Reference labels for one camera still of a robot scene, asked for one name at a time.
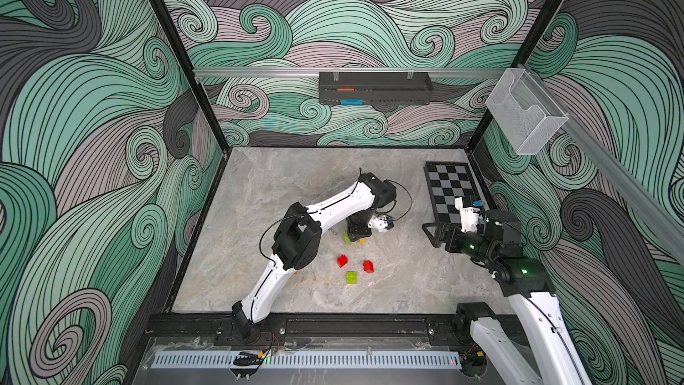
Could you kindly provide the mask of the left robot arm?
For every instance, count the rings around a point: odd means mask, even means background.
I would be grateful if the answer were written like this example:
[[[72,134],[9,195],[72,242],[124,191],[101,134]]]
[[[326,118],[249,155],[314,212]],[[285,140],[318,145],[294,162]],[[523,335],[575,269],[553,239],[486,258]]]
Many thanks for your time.
[[[395,219],[385,207],[397,202],[397,184],[372,173],[360,173],[347,189],[331,198],[305,206],[295,202],[284,217],[272,224],[272,254],[267,266],[248,296],[233,304],[236,336],[252,342],[260,335],[259,325],[271,313],[274,301],[294,276],[318,254],[322,236],[333,226],[345,223],[347,238],[356,242],[392,229]]]

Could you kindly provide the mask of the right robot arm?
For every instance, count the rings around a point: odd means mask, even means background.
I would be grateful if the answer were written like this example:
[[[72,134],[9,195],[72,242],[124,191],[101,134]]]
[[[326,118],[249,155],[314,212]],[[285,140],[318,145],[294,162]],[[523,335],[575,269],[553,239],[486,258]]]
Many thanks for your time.
[[[452,327],[457,340],[482,350],[488,365],[507,384],[590,383],[545,266],[523,253],[518,218],[509,211],[476,207],[463,207],[459,212],[459,223],[426,223],[423,232],[434,247],[468,256],[498,283],[536,364],[530,365],[484,302],[458,306]]]

